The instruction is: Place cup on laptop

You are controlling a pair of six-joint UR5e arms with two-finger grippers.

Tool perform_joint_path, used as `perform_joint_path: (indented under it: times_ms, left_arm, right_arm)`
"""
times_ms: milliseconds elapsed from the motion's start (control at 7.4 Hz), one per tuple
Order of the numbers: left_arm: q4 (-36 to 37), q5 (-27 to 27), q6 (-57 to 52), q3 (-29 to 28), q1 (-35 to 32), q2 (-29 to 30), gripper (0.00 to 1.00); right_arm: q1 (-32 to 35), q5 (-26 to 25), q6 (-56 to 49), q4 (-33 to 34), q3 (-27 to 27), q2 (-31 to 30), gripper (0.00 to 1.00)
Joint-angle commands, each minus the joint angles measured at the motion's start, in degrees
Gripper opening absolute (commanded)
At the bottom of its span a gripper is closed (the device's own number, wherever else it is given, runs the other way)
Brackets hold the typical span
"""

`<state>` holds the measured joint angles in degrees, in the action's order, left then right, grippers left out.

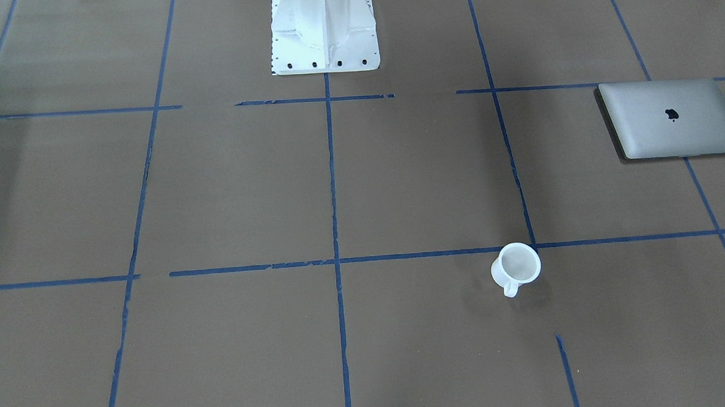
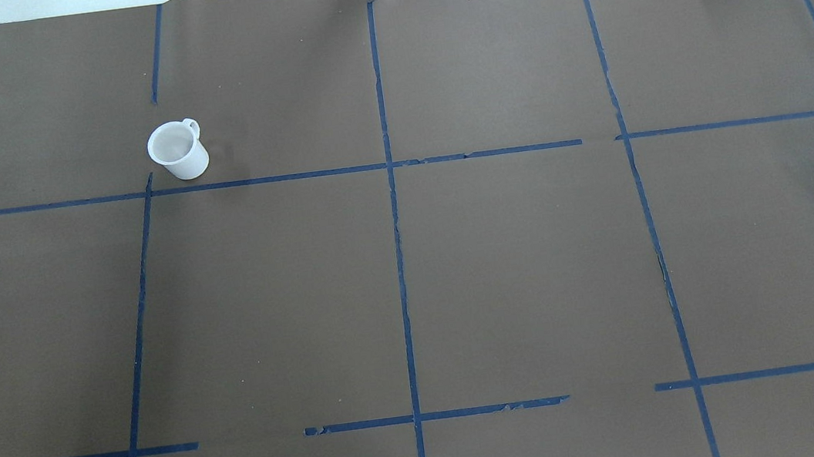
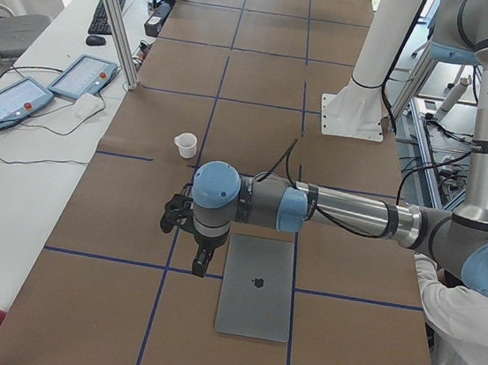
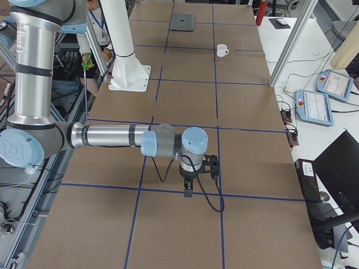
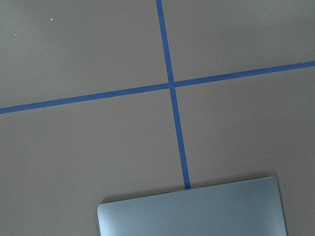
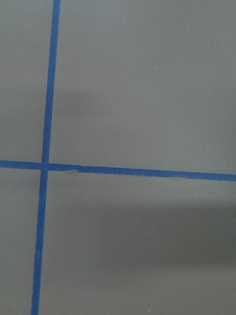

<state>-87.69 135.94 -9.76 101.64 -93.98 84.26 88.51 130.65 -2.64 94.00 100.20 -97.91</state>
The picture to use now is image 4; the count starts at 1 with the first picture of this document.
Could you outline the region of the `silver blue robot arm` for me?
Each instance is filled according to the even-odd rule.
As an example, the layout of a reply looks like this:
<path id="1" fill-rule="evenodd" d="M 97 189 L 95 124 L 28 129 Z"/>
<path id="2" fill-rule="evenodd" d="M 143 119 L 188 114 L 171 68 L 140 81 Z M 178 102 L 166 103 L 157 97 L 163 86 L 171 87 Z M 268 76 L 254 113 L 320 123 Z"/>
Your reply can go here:
<path id="1" fill-rule="evenodd" d="M 1 132 L 1 158 L 26 168 L 64 150 L 82 146 L 138 147 L 150 157 L 179 160 L 184 195 L 203 171 L 208 135 L 199 127 L 176 133 L 172 126 L 83 125 L 50 117 L 55 35 L 62 29 L 86 31 L 84 1 L 11 1 L 17 24 L 15 111 Z"/>

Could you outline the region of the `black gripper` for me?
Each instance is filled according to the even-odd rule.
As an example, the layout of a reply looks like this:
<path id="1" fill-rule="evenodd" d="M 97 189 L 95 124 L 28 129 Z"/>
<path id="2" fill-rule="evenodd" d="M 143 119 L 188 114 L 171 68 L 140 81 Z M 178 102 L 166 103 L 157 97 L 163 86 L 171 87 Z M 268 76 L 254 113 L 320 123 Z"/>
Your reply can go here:
<path id="1" fill-rule="evenodd" d="M 186 171 L 181 166 L 179 168 L 180 175 L 184 178 L 184 197 L 192 197 L 194 190 L 194 179 L 198 176 L 196 171 Z"/>

